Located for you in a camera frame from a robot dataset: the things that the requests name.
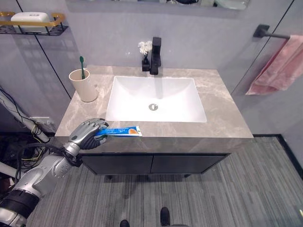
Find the white soap box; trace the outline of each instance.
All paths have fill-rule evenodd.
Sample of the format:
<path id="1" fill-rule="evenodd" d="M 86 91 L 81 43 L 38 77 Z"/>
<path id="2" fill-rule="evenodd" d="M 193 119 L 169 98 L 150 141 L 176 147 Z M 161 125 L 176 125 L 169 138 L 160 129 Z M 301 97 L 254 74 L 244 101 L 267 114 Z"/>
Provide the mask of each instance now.
<path id="1" fill-rule="evenodd" d="M 46 13 L 42 12 L 22 12 L 16 13 L 10 19 L 11 21 L 22 21 L 22 22 L 50 22 L 50 19 Z M 26 26 L 20 25 L 23 32 L 40 32 L 47 33 L 47 30 L 44 26 Z M 14 28 L 17 33 L 21 33 L 19 27 L 14 25 Z"/>

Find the pink towel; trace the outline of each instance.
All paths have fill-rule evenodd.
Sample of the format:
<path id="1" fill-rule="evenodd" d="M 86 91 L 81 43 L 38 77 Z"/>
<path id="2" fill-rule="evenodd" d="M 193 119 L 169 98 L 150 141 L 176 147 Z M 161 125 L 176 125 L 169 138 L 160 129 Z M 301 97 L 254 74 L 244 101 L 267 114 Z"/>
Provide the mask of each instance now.
<path id="1" fill-rule="evenodd" d="M 246 95 L 285 91 L 303 74 L 303 36 L 292 35 L 252 82 Z"/>

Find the toothbrush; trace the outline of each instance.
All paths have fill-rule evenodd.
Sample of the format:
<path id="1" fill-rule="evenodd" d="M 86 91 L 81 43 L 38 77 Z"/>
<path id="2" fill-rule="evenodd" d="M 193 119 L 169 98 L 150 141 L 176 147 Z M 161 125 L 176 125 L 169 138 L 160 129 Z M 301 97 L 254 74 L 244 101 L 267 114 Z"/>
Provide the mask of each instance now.
<path id="1" fill-rule="evenodd" d="M 81 69 L 82 69 L 82 79 L 85 79 L 84 69 L 83 69 L 84 58 L 82 56 L 80 56 L 80 62 L 81 62 Z"/>

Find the black towel bar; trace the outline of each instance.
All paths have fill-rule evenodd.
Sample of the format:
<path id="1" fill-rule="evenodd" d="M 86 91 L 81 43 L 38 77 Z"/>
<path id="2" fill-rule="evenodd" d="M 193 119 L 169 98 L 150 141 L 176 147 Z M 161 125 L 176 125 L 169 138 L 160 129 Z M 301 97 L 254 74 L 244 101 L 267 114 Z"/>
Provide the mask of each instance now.
<path id="1" fill-rule="evenodd" d="M 277 35 L 277 34 L 273 34 L 273 33 L 268 33 L 267 32 L 268 30 L 269 30 L 269 25 L 258 25 L 253 37 L 263 38 L 264 36 L 266 36 L 266 37 L 290 39 L 289 35 Z"/>

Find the shoe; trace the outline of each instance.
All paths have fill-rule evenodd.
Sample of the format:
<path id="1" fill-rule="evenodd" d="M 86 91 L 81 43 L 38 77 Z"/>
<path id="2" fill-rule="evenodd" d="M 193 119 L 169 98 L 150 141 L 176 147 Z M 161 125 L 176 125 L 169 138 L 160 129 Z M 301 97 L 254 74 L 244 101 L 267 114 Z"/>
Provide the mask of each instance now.
<path id="1" fill-rule="evenodd" d="M 162 226 L 170 226 L 169 209 L 167 207 L 162 207 L 160 211 L 160 222 Z"/>
<path id="2" fill-rule="evenodd" d="M 129 223 L 127 220 L 123 220 L 120 222 L 120 227 L 129 227 Z"/>

